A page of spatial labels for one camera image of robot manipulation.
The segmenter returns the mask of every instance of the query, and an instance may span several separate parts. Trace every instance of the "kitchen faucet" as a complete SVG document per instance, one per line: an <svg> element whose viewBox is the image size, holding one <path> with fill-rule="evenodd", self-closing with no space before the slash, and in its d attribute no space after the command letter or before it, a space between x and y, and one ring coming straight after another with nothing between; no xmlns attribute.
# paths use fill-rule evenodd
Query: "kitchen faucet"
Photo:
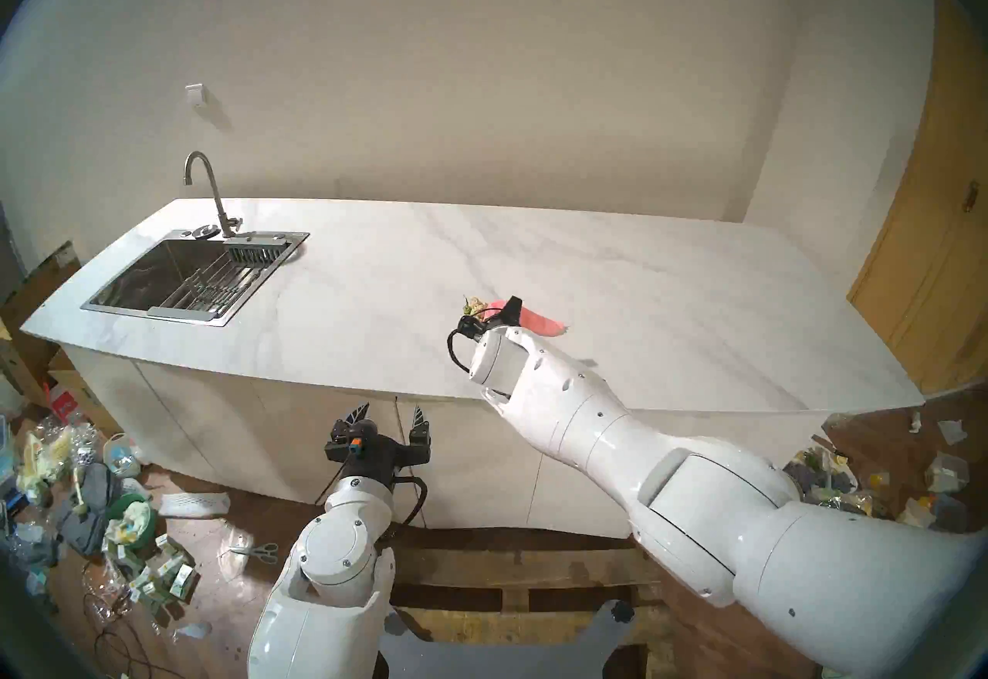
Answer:
<svg viewBox="0 0 988 679"><path fill-rule="evenodd" d="M217 202L217 213L219 214L219 226L223 230L223 237L233 237L236 232L233 231L235 227L240 227L242 218L230 218L226 215L223 210L223 202L219 198L219 188L217 187L217 178L212 174L212 166L210 165L210 159L206 157L199 150L193 150L189 153L189 157L186 158L186 170L185 170L185 183L187 185L192 184L192 164L196 158L201 159L203 166L205 166L205 173L210 178L210 187L212 188L212 199Z"/></svg>

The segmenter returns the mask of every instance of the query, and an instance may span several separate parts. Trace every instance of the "wall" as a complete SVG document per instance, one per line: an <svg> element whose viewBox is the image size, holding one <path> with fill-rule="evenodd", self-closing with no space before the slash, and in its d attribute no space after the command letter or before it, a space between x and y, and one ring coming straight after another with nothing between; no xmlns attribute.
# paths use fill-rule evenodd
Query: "wall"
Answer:
<svg viewBox="0 0 988 679"><path fill-rule="evenodd" d="M891 206L923 114L933 0L804 0L745 222L788 235L842 291Z"/></svg>
<svg viewBox="0 0 988 679"><path fill-rule="evenodd" d="M29 267L203 195L194 148L228 196L740 220L796 4L26 0L0 46L0 198Z"/></svg>

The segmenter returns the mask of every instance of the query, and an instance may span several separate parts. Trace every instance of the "pink sponge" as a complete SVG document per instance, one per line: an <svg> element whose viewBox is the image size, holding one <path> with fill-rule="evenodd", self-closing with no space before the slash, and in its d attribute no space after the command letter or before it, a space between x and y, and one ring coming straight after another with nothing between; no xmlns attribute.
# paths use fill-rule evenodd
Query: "pink sponge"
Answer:
<svg viewBox="0 0 988 679"><path fill-rule="evenodd" d="M499 298L497 301L491 301L488 306L491 310L499 310L505 303L504 298ZM561 336L566 332L566 326L563 323L543 317L538 312L532 312L525 306L522 307L521 322L522 328L528 328L531 332L538 333L540 336Z"/></svg>

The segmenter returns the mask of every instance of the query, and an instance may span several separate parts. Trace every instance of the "sink basin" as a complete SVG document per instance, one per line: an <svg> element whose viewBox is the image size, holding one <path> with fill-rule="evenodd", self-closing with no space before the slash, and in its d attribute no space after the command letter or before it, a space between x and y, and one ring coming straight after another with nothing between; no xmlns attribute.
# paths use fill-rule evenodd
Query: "sink basin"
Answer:
<svg viewBox="0 0 988 679"><path fill-rule="evenodd" d="M223 326L308 232L242 232L196 239L176 229L89 298L83 310Z"/></svg>

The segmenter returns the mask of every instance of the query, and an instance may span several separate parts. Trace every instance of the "kitchen counter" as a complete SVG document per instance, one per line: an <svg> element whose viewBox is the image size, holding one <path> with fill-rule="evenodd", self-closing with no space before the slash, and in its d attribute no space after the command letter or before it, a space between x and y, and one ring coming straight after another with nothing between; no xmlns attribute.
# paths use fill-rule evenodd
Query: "kitchen counter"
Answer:
<svg viewBox="0 0 988 679"><path fill-rule="evenodd" d="M87 263L25 323L61 344L251 379L477 397L446 336L465 296L520 296L569 326L624 404L857 411L923 397L865 321L783 236L619 213L332 200L224 201L242 229L309 232L224 327L81 310L172 229L177 200ZM457 338L464 363L472 344Z"/></svg>

